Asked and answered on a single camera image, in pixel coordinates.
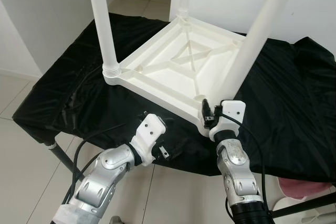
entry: black cloth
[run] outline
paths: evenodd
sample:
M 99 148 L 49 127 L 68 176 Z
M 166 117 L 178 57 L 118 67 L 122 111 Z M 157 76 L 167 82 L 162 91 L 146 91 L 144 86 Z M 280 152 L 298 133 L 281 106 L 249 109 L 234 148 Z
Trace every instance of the black cloth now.
M 118 61 L 125 59 L 168 23 L 110 14 Z M 163 145 L 171 160 L 154 163 L 192 173 L 218 175 L 215 145 L 190 122 L 122 86 L 109 86 L 92 22 L 36 83 L 13 116 L 39 143 L 50 145 L 59 132 L 90 138 L 111 148 L 127 143 L 147 111 L 173 118 Z M 266 172 L 279 177 L 335 182 L 336 64 L 334 56 L 310 38 L 291 45 L 268 39 L 251 68 L 237 100 L 246 103 L 243 124 L 257 136 Z M 104 131 L 114 125 L 114 130 Z M 251 136 L 238 138 L 260 172 Z

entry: white wall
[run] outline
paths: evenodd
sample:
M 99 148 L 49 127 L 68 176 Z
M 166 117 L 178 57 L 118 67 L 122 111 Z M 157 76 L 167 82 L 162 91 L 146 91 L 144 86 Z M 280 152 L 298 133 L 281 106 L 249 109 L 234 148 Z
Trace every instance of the white wall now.
M 248 32 L 264 0 L 190 0 L 189 14 L 231 31 Z M 180 0 L 172 0 L 170 19 Z M 270 37 L 296 42 L 309 36 L 336 55 L 336 0 L 289 0 Z
M 49 69 L 93 19 L 90 0 L 2 2 L 42 73 Z
M 0 73 L 17 74 L 36 79 L 42 75 L 1 1 Z

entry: robotic arm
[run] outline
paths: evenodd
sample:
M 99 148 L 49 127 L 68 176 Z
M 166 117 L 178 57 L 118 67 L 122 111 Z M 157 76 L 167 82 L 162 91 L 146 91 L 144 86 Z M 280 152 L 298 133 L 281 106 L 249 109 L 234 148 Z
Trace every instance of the robotic arm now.
M 148 166 L 153 162 L 152 148 L 165 130 L 165 124 L 158 116 L 147 115 L 129 144 L 108 149 L 97 157 L 92 172 L 82 181 L 69 204 L 59 207 L 53 222 L 97 224 L 125 173 L 133 166 Z
M 249 169 L 249 158 L 237 139 L 239 125 L 223 116 L 241 123 L 245 103 L 223 101 L 215 107 L 214 114 L 206 100 L 202 105 L 204 127 L 209 129 L 209 137 L 217 146 L 217 166 L 223 175 L 234 223 L 273 223 Z M 160 117 L 148 114 L 129 144 L 106 150 L 97 157 L 92 172 L 82 181 L 69 204 L 59 207 L 53 222 L 97 224 L 113 197 L 116 184 L 125 173 L 133 166 L 147 166 L 154 161 L 152 148 L 165 130 Z
M 239 125 L 222 116 L 230 116 L 242 123 L 245 103 L 222 101 L 212 115 L 204 100 L 202 112 L 204 125 L 210 129 L 209 137 L 217 146 L 217 166 L 224 179 L 234 223 L 273 223 L 249 168 L 249 158 L 237 139 Z

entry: black cable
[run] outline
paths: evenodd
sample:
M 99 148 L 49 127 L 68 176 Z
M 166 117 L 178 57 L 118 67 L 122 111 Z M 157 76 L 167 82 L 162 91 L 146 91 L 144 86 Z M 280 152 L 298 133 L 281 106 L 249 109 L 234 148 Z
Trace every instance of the black cable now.
M 76 171 L 77 171 L 77 160 L 78 160 L 78 155 L 79 155 L 79 151 L 80 149 L 83 147 L 83 145 L 89 141 L 90 138 L 96 136 L 96 135 L 99 135 L 103 132 L 106 132 L 106 131 L 109 131 L 109 130 L 113 130 L 113 129 L 116 129 L 118 127 L 121 127 L 125 125 L 124 123 L 122 124 L 119 124 L 117 126 L 113 126 L 113 127 L 109 127 L 105 130 L 102 130 L 102 131 L 97 131 L 97 132 L 94 132 L 92 133 L 91 135 L 89 135 L 88 137 L 85 137 L 85 139 L 78 145 L 77 149 L 76 149 L 76 152 L 75 152 L 75 156 L 73 157 L 73 166 L 72 166 L 72 182 L 71 182 L 71 190 L 70 190 L 70 195 L 69 195 L 69 199 L 68 201 L 72 198 L 72 196 L 74 195 L 75 193 L 75 187 L 76 187 Z
M 252 139 L 254 140 L 257 148 L 258 148 L 258 151 L 259 151 L 259 155 L 260 155 L 260 162 L 261 162 L 261 189 L 262 189 L 262 197 L 264 199 L 264 204 L 265 204 L 265 207 L 266 207 L 266 210 L 267 212 L 269 212 L 269 209 L 268 209 L 268 204 L 267 204 L 267 198 L 266 198 L 266 189 L 265 189 L 265 165 L 264 165 L 264 156 L 263 156 L 263 153 L 261 151 L 261 148 L 260 148 L 260 145 L 257 141 L 257 138 L 254 136 L 254 134 L 252 133 L 252 131 L 245 127 L 242 123 L 240 123 L 239 121 L 237 121 L 236 119 L 233 119 L 232 117 L 228 116 L 228 115 L 225 115 L 223 113 L 220 114 L 222 117 L 226 118 L 226 119 L 229 119 L 230 121 L 238 124 L 240 127 L 242 127 L 244 130 L 246 130 L 251 136 L 252 136 Z
M 93 161 L 96 160 L 96 158 L 99 156 L 98 153 L 97 155 L 95 155 L 85 166 L 84 168 L 80 171 L 80 173 L 78 174 L 78 176 L 76 177 L 76 183 L 77 181 L 79 180 L 79 178 L 83 175 L 83 173 L 86 171 L 86 169 L 92 164 Z M 67 201 L 68 201 L 68 198 L 69 198 L 69 195 L 70 195 L 70 191 L 71 191 L 71 187 L 72 187 L 72 184 L 70 185 L 68 191 L 67 191 L 67 194 L 65 195 L 64 197 L 64 200 L 62 201 L 62 205 L 64 205 Z
M 230 219 L 234 222 L 233 220 L 233 216 L 231 215 L 230 211 L 229 211 L 229 206 L 228 206 L 228 200 L 227 200 L 227 197 L 226 197 L 226 200 L 225 200 L 225 209 L 226 209 L 226 212 L 227 214 L 229 215 Z

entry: metal table leg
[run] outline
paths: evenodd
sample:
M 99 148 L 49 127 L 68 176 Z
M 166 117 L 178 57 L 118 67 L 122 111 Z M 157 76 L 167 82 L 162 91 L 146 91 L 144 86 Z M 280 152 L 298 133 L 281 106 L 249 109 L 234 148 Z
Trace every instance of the metal table leg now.
M 316 199 L 307 200 L 305 202 L 296 204 L 294 206 L 285 207 L 276 211 L 272 211 L 271 215 L 273 218 L 295 214 L 297 212 L 302 212 L 310 210 L 313 208 L 318 208 L 326 205 L 336 203 L 336 193 L 324 195 Z
M 70 159 L 70 157 L 63 151 L 63 149 L 56 143 L 48 146 L 49 150 L 72 172 L 72 167 L 74 163 Z M 82 181 L 84 179 L 84 175 L 80 176 L 79 180 Z

